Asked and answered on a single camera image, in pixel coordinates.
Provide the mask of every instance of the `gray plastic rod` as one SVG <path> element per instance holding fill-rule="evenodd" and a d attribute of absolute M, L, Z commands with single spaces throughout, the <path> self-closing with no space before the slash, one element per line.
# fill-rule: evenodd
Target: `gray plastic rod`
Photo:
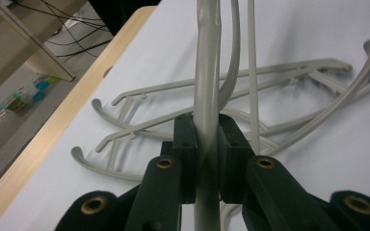
<path fill-rule="evenodd" d="M 198 49 L 195 76 L 194 124 L 198 139 L 196 231 L 219 231 L 218 91 L 221 49 L 219 0 L 198 0 Z"/>
<path fill-rule="evenodd" d="M 231 1 L 232 8 L 232 53 L 230 57 L 229 70 L 226 79 L 219 89 L 218 112 L 221 111 L 229 101 L 235 86 L 239 72 L 240 63 L 240 16 L 239 3 Z"/>
<path fill-rule="evenodd" d="M 315 69 L 318 69 L 318 68 L 338 68 L 338 67 L 341 67 L 342 69 L 344 70 L 347 70 L 349 69 L 349 67 L 351 67 L 350 65 L 348 64 L 345 64 L 343 65 L 344 63 L 341 63 L 341 64 L 332 64 L 330 63 L 330 61 L 326 60 L 326 62 L 315 62 L 314 65 L 312 66 L 308 66 L 308 67 L 305 67 L 303 69 L 300 69 L 299 71 L 297 71 L 296 73 L 292 73 L 292 74 L 287 74 L 285 76 L 282 76 L 276 80 L 272 80 L 272 81 L 267 81 L 267 82 L 264 82 L 264 83 L 261 83 L 258 85 L 258 89 L 259 90 L 263 90 L 263 89 L 266 89 L 266 88 L 270 88 L 272 86 L 275 86 L 275 85 L 279 85 L 279 84 L 286 84 L 286 83 L 291 83 L 291 82 L 297 82 L 299 80 L 299 78 L 303 78 L 305 76 L 307 76 L 308 72 L 310 71 L 313 71 Z M 156 90 L 156 88 L 162 88 L 163 85 L 160 85 L 160 86 L 155 86 L 155 87 L 150 87 L 150 88 L 147 88 L 148 90 L 152 88 L 152 90 Z M 244 95 L 247 95 L 249 94 L 249 89 L 246 89 L 246 90 L 239 90 L 237 92 L 235 92 L 230 99 L 235 99 L 235 98 L 238 98 L 238 97 L 242 97 Z M 134 93 L 135 95 L 141 95 L 144 93 L 143 89 L 141 90 L 131 90 L 132 93 Z M 157 117 L 157 118 L 154 118 L 153 120 L 149 120 L 149 121 L 146 121 L 144 123 L 141 123 L 141 124 L 138 124 L 138 125 L 128 125 L 128 124 L 124 124 L 120 121 L 118 121 L 117 119 L 114 119 L 112 118 L 111 116 L 109 115 L 106 115 L 105 112 L 102 110 L 101 108 L 101 102 L 98 100 L 98 99 L 94 99 L 92 101 L 92 106 L 94 107 L 94 110 L 101 116 L 103 117 L 104 119 L 116 124 L 117 126 L 120 126 L 122 128 L 124 128 L 124 130 L 122 131 L 118 131 L 114 134 L 111 134 L 107 137 L 105 137 L 102 142 L 97 146 L 96 148 L 96 151 L 99 152 L 101 151 L 105 145 L 107 145 L 108 142 L 110 142 L 111 140 L 113 139 L 116 139 L 116 138 L 121 138 L 121 137 L 124 137 L 124 136 L 127 136 L 128 134 L 135 134 L 135 133 L 138 133 L 138 132 L 141 132 L 142 130 L 146 129 L 146 128 L 149 128 L 149 127 L 153 127 L 155 125 L 158 125 L 158 124 L 161 124 L 161 123 L 164 123 L 164 122 L 167 122 L 169 120 L 172 120 L 174 119 L 176 116 L 179 116 L 181 113 L 190 113 L 194 110 L 193 107 L 189 107 L 187 109 L 184 109 L 184 110 L 180 110 L 180 111 L 177 111 L 177 112 L 174 112 L 174 113 L 171 113 L 171 114 L 168 114 L 168 115 L 163 115 L 163 116 L 160 116 L 160 117 Z M 149 131 L 146 131 L 145 132 L 145 135 L 146 136 L 151 136 L 151 137 L 154 137 L 154 138 L 158 138 L 160 137 L 161 139 L 169 139 L 171 137 L 171 135 L 168 137 L 166 136 L 167 134 L 163 134 L 163 133 L 156 133 L 156 132 L 149 132 Z"/>
<path fill-rule="evenodd" d="M 309 66 L 321 66 L 325 69 L 343 69 L 343 70 L 351 70 L 352 67 L 350 64 L 346 64 L 336 59 L 320 59 L 320 60 L 313 60 L 313 61 L 304 61 L 304 62 L 295 62 L 290 64 L 276 64 L 276 65 L 269 65 L 259 67 L 257 69 L 257 74 L 267 74 L 273 72 L 281 72 L 286 70 L 301 70 L 303 68 L 307 68 Z M 238 77 L 245 77 L 249 76 L 248 69 L 242 69 L 238 72 Z M 224 80 L 226 77 L 225 73 L 221 74 L 221 80 Z M 112 105 L 116 106 L 120 101 L 128 96 L 136 96 L 136 95 L 146 95 L 147 93 L 153 93 L 161 90 L 173 90 L 178 88 L 189 87 L 195 84 L 195 79 L 189 80 L 182 80 L 162 85 L 151 86 L 147 88 L 137 89 L 137 90 L 129 90 L 124 93 L 121 93 L 118 97 L 116 97 Z"/>
<path fill-rule="evenodd" d="M 364 67 L 362 68 L 354 82 L 351 84 L 350 88 L 345 93 L 341 94 L 335 100 L 334 104 L 332 104 L 329 108 L 325 109 L 322 113 L 320 113 L 319 115 L 314 117 L 311 121 L 309 121 L 305 126 L 291 134 L 287 141 L 285 141 L 277 148 L 263 151 L 262 152 L 263 155 L 276 154 L 280 150 L 283 150 L 286 147 L 290 146 L 291 144 L 299 141 L 302 137 L 306 136 L 308 133 L 313 131 L 319 124 L 321 124 L 325 119 L 327 119 L 327 117 L 330 116 L 332 112 L 340 108 L 344 103 L 346 103 L 348 100 L 352 99 L 354 96 L 357 95 L 357 90 L 370 75 L 370 40 L 364 43 L 364 49 L 368 55 L 367 62 L 365 63 Z"/>
<path fill-rule="evenodd" d="M 83 155 L 83 151 L 80 147 L 75 146 L 71 149 L 71 156 L 74 158 L 74 160 L 79 163 L 82 167 L 85 167 L 89 170 L 108 175 L 108 176 L 113 176 L 117 177 L 120 179 L 125 179 L 125 180 L 131 180 L 131 181 L 141 181 L 143 179 L 142 175 L 136 175 L 136 174 L 131 174 L 131 173 L 122 173 L 122 172 L 117 172 L 117 171 L 107 171 L 103 170 L 99 167 L 94 166 L 92 163 L 88 162 Z"/>
<path fill-rule="evenodd" d="M 251 148 L 260 155 L 259 138 L 259 99 L 256 72 L 256 35 L 254 25 L 254 0 L 248 1 L 248 39 L 249 39 L 249 76 L 250 76 L 250 103 L 251 103 Z"/>

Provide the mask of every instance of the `gray plastic tube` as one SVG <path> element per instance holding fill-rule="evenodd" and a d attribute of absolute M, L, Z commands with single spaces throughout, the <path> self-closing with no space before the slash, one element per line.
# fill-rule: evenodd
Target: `gray plastic tube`
<path fill-rule="evenodd" d="M 198 139 L 195 230 L 221 230 L 218 194 L 219 0 L 198 0 L 198 51 L 194 123 Z"/>

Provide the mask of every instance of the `hole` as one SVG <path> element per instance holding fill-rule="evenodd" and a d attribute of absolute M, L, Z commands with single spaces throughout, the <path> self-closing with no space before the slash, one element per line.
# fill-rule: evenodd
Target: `hole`
<path fill-rule="evenodd" d="M 173 166 L 173 161 L 170 159 L 162 159 L 157 162 L 159 168 L 170 168 Z"/>
<path fill-rule="evenodd" d="M 256 163 L 257 163 L 258 166 L 263 167 L 263 168 L 273 168 L 273 167 L 275 167 L 275 163 L 272 160 L 266 159 L 266 158 L 257 159 Z"/>
<path fill-rule="evenodd" d="M 95 196 L 86 200 L 82 207 L 81 211 L 85 215 L 93 215 L 102 211 L 107 205 L 107 198 L 105 196 Z"/>
<path fill-rule="evenodd" d="M 149 220 L 144 222 L 143 224 L 143 231 L 158 231 L 161 229 L 160 222 L 156 220 Z"/>
<path fill-rule="evenodd" d="M 348 195 L 344 198 L 344 203 L 357 213 L 370 215 L 370 202 L 356 195 Z"/>

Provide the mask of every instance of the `green object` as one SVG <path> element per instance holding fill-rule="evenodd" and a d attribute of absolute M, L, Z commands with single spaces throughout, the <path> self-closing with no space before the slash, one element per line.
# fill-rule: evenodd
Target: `green object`
<path fill-rule="evenodd" d="M 15 92 L 6 98 L 6 100 L 1 104 L 1 107 L 7 112 L 18 113 L 26 106 L 26 102 L 23 97 Z"/>

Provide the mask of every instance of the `gray floor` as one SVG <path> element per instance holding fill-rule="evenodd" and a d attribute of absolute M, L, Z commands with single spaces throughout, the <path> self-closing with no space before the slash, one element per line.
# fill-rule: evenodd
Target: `gray floor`
<path fill-rule="evenodd" d="M 98 18 L 91 5 L 86 4 L 77 15 L 88 18 Z M 97 24 L 102 24 L 101 21 L 95 21 Z M 75 38 L 79 39 L 86 34 L 92 32 L 94 28 L 88 27 L 82 23 L 74 25 L 66 24 L 69 31 Z M 82 47 L 90 47 L 99 44 L 102 41 L 111 39 L 110 33 L 105 31 L 96 31 L 79 43 Z M 53 36 L 51 41 L 57 43 L 70 43 L 73 38 L 65 30 Z M 60 46 L 52 43 L 46 43 L 47 47 L 56 55 L 70 54 L 81 50 L 77 44 L 68 46 Z M 38 103 L 28 105 L 18 115 L 5 114 L 0 117 L 0 177 L 5 173 L 8 167 L 15 160 L 17 155 L 33 138 L 45 121 L 50 118 L 56 108 L 62 103 L 68 93 L 77 84 L 79 79 L 89 69 L 96 57 L 101 54 L 106 45 L 102 45 L 87 52 L 61 58 L 61 60 L 69 66 L 76 74 L 76 78 L 72 82 L 58 81 L 48 87 L 46 96 Z M 32 72 L 26 66 L 21 66 L 9 79 L 0 87 L 0 102 L 4 100 L 12 92 L 30 85 L 39 77 L 37 73 Z"/>

